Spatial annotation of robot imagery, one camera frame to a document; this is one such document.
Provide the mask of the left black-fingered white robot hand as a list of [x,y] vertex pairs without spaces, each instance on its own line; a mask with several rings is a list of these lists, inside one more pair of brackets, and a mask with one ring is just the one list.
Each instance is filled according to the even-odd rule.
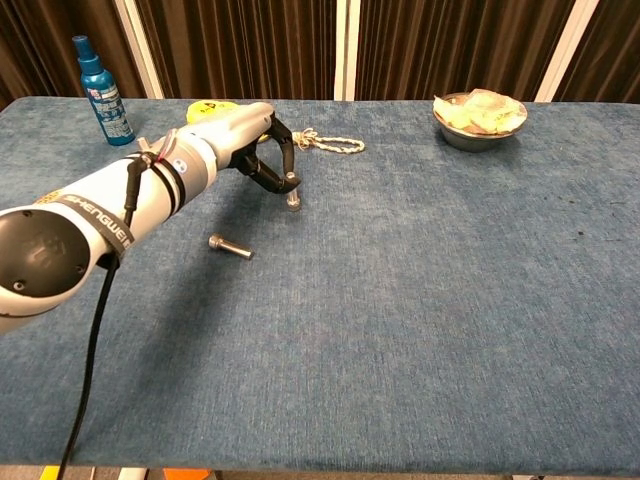
[[[259,138],[268,135],[282,153],[283,175],[278,176],[256,154]],[[232,168],[249,177],[266,191],[289,194],[301,180],[294,173],[292,132],[276,117],[274,107],[265,102],[225,109],[178,130],[177,139],[184,143],[207,146],[210,158],[205,161],[216,170]]]

